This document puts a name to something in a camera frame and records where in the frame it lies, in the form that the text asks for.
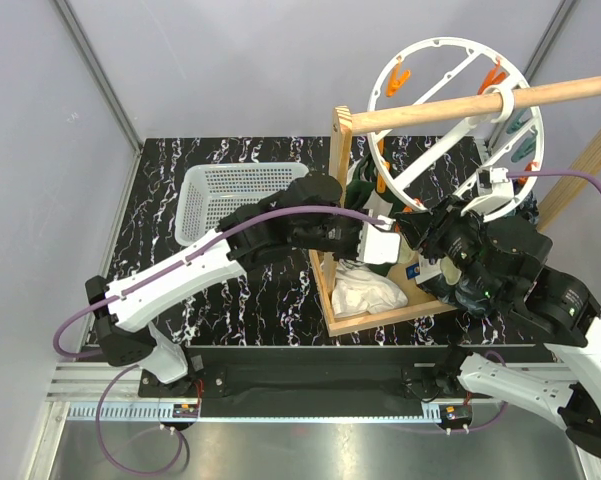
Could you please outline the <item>white round clip hanger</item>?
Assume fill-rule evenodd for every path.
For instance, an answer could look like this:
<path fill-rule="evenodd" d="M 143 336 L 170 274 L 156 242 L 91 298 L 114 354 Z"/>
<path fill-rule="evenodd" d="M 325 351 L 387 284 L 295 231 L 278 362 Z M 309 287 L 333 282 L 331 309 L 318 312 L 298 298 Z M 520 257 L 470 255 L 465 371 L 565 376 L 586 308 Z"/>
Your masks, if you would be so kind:
<path fill-rule="evenodd" d="M 384 129 L 378 132 L 371 132 L 367 135 L 376 169 L 384 176 L 387 187 L 406 206 L 420 210 L 424 208 L 424 205 L 419 200 L 409 196 L 406 189 L 417 178 L 433 167 L 437 160 L 448 154 L 450 149 L 456 146 L 460 140 L 481 125 L 488 123 L 505 125 L 508 135 L 508 140 L 502 146 L 498 147 L 495 152 L 489 153 L 487 158 L 482 161 L 481 165 L 485 168 L 501 167 L 499 161 L 505 156 L 509 156 L 513 163 L 527 159 L 529 161 L 528 169 L 530 171 L 539 171 L 543 165 L 545 150 L 544 125 L 540 108 L 534 106 L 519 109 L 513 104 L 513 90 L 529 86 L 523 73 L 496 50 L 469 39 L 437 37 L 422 40 L 405 47 L 393 60 L 387 63 L 378 76 L 369 98 L 368 110 L 370 112 L 375 111 L 378 99 L 380 96 L 385 95 L 387 80 L 397 56 L 403 58 L 404 65 L 416 53 L 426 50 L 434 51 L 436 49 L 446 49 L 452 53 L 462 53 L 464 58 L 458 65 L 446 71 L 437 83 L 423 93 L 414 102 L 415 105 L 426 103 L 478 59 L 487 59 L 494 66 L 496 59 L 500 58 L 501 68 L 508 73 L 508 77 L 500 84 L 493 85 L 484 92 L 498 93 L 504 96 L 505 106 L 498 114 L 472 115 L 461 119 L 457 125 L 437 140 L 433 146 L 427 148 L 423 154 L 416 158 L 411 166 L 407 167 L 401 173 L 392 174 L 391 172 L 387 172 L 383 164 L 387 160 L 381 152 L 380 143 L 391 130 Z"/>

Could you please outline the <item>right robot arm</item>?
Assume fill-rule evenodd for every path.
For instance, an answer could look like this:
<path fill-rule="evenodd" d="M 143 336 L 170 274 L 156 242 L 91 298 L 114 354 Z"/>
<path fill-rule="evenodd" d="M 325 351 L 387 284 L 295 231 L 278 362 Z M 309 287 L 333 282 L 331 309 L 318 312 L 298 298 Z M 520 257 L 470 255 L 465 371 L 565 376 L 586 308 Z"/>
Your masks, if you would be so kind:
<path fill-rule="evenodd" d="M 408 245 L 426 259 L 449 259 L 489 313 L 526 330 L 575 380 L 550 382 L 452 346 L 436 363 L 437 390 L 487 395 L 532 412 L 601 458 L 601 307 L 587 286 L 546 264 L 549 237 L 519 216 L 484 221 L 449 198 L 428 212 L 399 213 Z"/>

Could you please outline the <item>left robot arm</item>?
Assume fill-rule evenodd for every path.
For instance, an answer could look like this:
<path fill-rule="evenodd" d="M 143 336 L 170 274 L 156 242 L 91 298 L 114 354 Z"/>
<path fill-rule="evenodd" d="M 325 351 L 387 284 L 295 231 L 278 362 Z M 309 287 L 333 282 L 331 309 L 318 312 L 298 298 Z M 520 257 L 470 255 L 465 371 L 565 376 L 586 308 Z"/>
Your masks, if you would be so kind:
<path fill-rule="evenodd" d="M 295 249 L 356 255 L 369 216 L 340 205 L 342 187 L 310 173 L 237 208 L 189 247 L 126 278 L 87 282 L 98 344 L 113 367 L 138 365 L 176 396 L 195 386 L 182 347 L 154 324 L 172 306 L 216 284 L 279 262 Z"/>

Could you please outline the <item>cream sock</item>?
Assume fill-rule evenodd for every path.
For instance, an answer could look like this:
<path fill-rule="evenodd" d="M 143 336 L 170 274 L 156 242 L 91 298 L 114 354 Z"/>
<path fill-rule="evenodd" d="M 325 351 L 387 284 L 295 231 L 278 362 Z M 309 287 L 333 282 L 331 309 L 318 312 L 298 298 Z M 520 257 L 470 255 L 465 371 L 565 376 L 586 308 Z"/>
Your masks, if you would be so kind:
<path fill-rule="evenodd" d="M 454 265 L 449 257 L 444 257 L 440 261 L 440 270 L 448 285 L 456 285 L 461 279 L 461 270 Z"/>
<path fill-rule="evenodd" d="M 397 264 L 410 264 L 416 257 L 416 253 L 406 244 L 401 244 Z"/>

